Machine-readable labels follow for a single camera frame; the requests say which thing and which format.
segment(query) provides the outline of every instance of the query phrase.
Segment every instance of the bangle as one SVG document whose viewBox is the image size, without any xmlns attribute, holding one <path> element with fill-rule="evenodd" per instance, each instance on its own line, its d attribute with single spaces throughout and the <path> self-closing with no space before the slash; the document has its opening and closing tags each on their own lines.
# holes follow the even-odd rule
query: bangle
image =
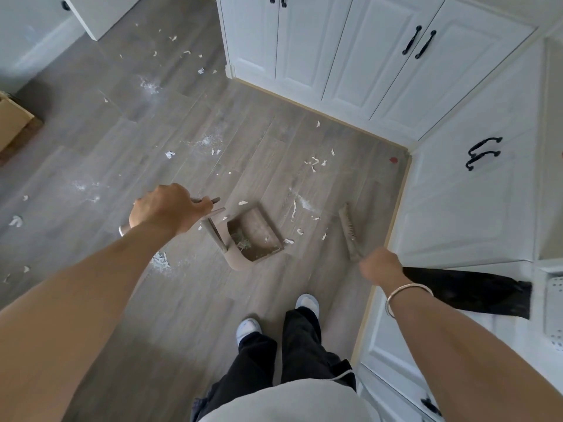
<svg viewBox="0 0 563 422">
<path fill-rule="evenodd" d="M 421 289 L 425 289 L 428 293 L 430 293 L 432 296 L 434 296 L 434 293 L 432 293 L 432 290 L 430 290 L 430 288 L 426 287 L 424 284 L 410 283 L 410 284 L 405 284 L 404 286 L 398 287 L 397 289 L 395 289 L 389 295 L 389 297 L 387 298 L 387 302 L 385 302 L 385 312 L 387 313 L 388 316 L 392 317 L 393 319 L 395 318 L 395 316 L 391 313 L 391 309 L 389 307 L 389 303 L 391 302 L 391 299 L 393 299 L 397 293 L 399 293 L 402 290 L 408 289 L 409 287 L 419 287 Z"/>
</svg>

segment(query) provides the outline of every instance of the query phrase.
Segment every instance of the gray wood plank floor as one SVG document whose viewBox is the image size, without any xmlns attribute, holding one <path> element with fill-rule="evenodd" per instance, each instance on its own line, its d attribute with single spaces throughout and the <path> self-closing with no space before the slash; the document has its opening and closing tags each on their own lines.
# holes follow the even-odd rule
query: gray wood plank floor
<svg viewBox="0 0 563 422">
<path fill-rule="evenodd" d="M 213 2 L 141 0 L 18 94 L 45 127 L 0 169 L 0 277 L 11 274 L 1 307 L 115 240 L 133 200 L 159 183 L 220 196 L 229 214 L 243 199 L 260 205 L 295 240 L 233 272 L 203 230 L 174 239 L 170 269 L 147 268 L 66 420 L 184 420 L 236 355 L 240 320 L 254 314 L 279 340 L 303 292 L 319 299 L 326 348 L 351 356 L 370 286 L 347 259 L 337 212 L 349 201 L 364 248 L 383 244 L 408 156 L 228 80 L 224 65 Z M 313 173 L 311 156 L 327 165 Z M 21 228 L 7 226 L 15 214 Z"/>
</svg>

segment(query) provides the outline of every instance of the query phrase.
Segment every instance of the forearm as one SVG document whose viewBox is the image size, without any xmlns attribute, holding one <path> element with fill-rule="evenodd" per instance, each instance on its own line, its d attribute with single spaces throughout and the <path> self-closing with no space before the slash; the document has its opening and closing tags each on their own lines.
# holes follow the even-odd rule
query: forearm
<svg viewBox="0 0 563 422">
<path fill-rule="evenodd" d="M 0 419 L 62 418 L 146 265 L 172 236 L 141 224 L 0 312 L 0 379 L 11 380 L 0 384 Z M 53 407 L 62 410 L 45 413 Z"/>
<path fill-rule="evenodd" d="M 405 283 L 398 275 L 381 286 L 389 296 Z M 562 414 L 557 390 L 461 312 L 414 287 L 394 296 L 391 309 L 446 420 L 552 421 Z"/>
</svg>

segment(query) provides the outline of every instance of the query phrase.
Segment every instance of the person's right hand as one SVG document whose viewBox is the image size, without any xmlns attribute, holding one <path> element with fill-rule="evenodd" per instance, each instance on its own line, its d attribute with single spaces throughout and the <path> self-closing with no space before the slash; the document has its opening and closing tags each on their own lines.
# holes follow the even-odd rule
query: person's right hand
<svg viewBox="0 0 563 422">
<path fill-rule="evenodd" d="M 134 228 L 140 223 L 152 222 L 165 227 L 176 236 L 186 232 L 212 209 L 213 203 L 209 197 L 194 203 L 190 193 L 182 185 L 158 185 L 154 191 L 135 200 L 129 215 L 129 225 Z"/>
<path fill-rule="evenodd" d="M 395 253 L 378 247 L 360 261 L 362 275 L 376 286 L 393 279 L 403 279 L 403 266 Z"/>
</svg>

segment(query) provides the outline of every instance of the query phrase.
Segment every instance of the black pants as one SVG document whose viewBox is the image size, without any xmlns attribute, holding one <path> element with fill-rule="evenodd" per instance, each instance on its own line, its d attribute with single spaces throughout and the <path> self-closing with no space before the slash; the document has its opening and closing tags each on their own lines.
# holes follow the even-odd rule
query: black pants
<svg viewBox="0 0 563 422">
<path fill-rule="evenodd" d="M 239 344 L 239 354 L 231 368 L 205 398 L 194 401 L 191 420 L 198 421 L 223 404 L 272 386 L 278 344 L 258 332 Z M 327 352 L 321 345 L 320 325 L 313 311 L 300 307 L 285 314 L 281 338 L 281 383 L 298 379 L 333 379 L 351 369 L 348 360 Z M 349 373 L 338 382 L 356 390 L 356 378 Z"/>
</svg>

